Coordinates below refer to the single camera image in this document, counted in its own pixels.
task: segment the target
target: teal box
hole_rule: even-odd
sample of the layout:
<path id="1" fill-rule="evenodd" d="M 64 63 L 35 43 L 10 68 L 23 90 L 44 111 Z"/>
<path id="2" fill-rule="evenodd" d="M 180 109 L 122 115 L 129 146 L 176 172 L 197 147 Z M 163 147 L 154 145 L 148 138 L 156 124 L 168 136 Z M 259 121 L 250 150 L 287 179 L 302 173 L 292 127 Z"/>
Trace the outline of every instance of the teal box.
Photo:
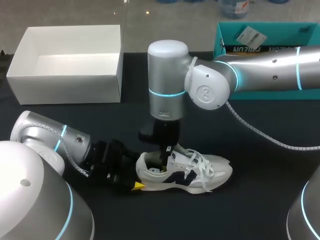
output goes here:
<path id="1" fill-rule="evenodd" d="M 248 49 L 237 41 L 246 27 L 267 36 L 257 51 Z M 216 31 L 213 56 L 238 52 L 269 52 L 288 47 L 320 45 L 320 25 L 314 22 L 219 22 Z M 318 100 L 320 89 L 294 91 L 235 92 L 233 100 Z"/>

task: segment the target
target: black table surface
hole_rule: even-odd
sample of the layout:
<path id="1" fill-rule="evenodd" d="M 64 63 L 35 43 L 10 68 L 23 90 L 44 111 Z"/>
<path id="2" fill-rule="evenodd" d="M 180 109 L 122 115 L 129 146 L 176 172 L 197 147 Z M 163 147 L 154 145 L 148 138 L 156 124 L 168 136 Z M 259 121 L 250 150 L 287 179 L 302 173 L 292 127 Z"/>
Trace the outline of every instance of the black table surface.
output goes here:
<path id="1" fill-rule="evenodd" d="M 212 53 L 193 55 L 210 59 Z M 4 76 L 10 59 L 0 59 Z M 9 139 L 18 116 L 30 110 L 88 133 L 94 141 L 118 139 L 139 152 L 157 149 L 138 140 L 139 127 L 151 120 L 146 53 L 124 54 L 121 103 L 19 105 L 5 80 L 0 86 L 0 141 Z M 281 148 L 244 127 L 226 106 L 206 111 L 189 99 L 186 102 L 181 145 L 230 160 L 231 180 L 210 194 L 171 189 L 126 195 L 67 175 L 66 180 L 92 210 L 94 239 L 287 239 L 288 210 L 318 167 L 319 152 Z M 320 101 L 238 100 L 230 104 L 247 122 L 279 141 L 320 145 Z"/>

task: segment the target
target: white box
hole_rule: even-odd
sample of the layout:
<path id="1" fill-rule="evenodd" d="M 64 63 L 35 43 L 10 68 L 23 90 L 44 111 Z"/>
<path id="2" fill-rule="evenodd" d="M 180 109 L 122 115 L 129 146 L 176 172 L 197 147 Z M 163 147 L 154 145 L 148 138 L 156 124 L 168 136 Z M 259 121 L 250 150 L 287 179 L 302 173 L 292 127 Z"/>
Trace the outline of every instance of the white box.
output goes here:
<path id="1" fill-rule="evenodd" d="M 119 103 L 119 25 L 29 27 L 7 79 L 21 105 Z"/>

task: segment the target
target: sneaker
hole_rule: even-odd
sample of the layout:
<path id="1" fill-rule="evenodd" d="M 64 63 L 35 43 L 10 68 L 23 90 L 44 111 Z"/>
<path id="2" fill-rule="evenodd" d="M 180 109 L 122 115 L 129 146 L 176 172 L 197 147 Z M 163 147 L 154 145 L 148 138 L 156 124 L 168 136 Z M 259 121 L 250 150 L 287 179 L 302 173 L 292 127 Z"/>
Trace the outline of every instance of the sneaker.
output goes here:
<path id="1" fill-rule="evenodd" d="M 136 162 L 136 173 L 144 191 L 183 189 L 191 194 L 211 192 L 224 184 L 232 174 L 229 161 L 220 156 L 202 155 L 180 145 L 173 148 L 167 159 L 166 171 L 155 166 L 161 164 L 160 151 L 144 152 Z"/>

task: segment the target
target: white spiral cable wrap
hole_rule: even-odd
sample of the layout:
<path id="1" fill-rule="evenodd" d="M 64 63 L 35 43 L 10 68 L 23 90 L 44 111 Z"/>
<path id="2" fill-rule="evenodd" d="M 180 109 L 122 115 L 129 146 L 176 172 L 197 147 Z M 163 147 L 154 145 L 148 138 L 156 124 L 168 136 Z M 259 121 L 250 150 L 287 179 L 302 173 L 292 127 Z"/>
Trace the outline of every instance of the white spiral cable wrap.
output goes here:
<path id="1" fill-rule="evenodd" d="M 255 133 L 259 134 L 260 136 L 264 137 L 265 139 L 268 139 L 269 141 L 273 142 L 274 144 L 279 145 L 280 147 L 289 149 L 289 150 L 295 150 L 295 151 L 316 151 L 320 150 L 320 146 L 290 146 L 287 144 L 284 144 L 278 140 L 275 140 L 274 138 L 268 136 L 267 134 L 263 133 L 262 131 L 256 129 L 254 126 L 251 126 L 249 123 L 247 123 L 245 120 L 243 120 L 232 108 L 229 102 L 225 103 L 231 113 L 235 116 L 236 119 L 238 119 L 243 125 L 245 125 L 247 128 L 251 129 Z"/>
<path id="2" fill-rule="evenodd" d="M 66 142 L 64 140 L 64 138 L 62 136 L 60 136 L 60 134 L 54 130 L 53 128 L 47 126 L 47 125 L 44 125 L 44 124 L 38 124 L 38 123 L 30 123 L 30 124 L 26 124 L 23 126 L 23 128 L 20 130 L 19 134 L 18 134 L 18 137 L 16 139 L 17 142 L 21 142 L 21 133 L 24 129 L 27 129 L 27 128 L 32 128 L 32 127 L 35 127 L 35 128 L 40 128 L 40 129 L 45 129 L 53 134 L 55 134 L 61 141 L 62 145 L 63 145 L 63 148 L 64 148 L 64 151 L 66 153 L 66 156 L 69 160 L 69 162 L 71 163 L 71 165 L 79 172 L 81 173 L 82 175 L 84 175 L 85 177 L 89 177 L 89 174 L 88 174 L 88 171 L 82 169 L 81 167 L 79 167 L 77 165 L 77 163 L 74 161 L 74 159 L 72 158 L 70 152 L 69 152 L 69 149 L 66 145 Z"/>

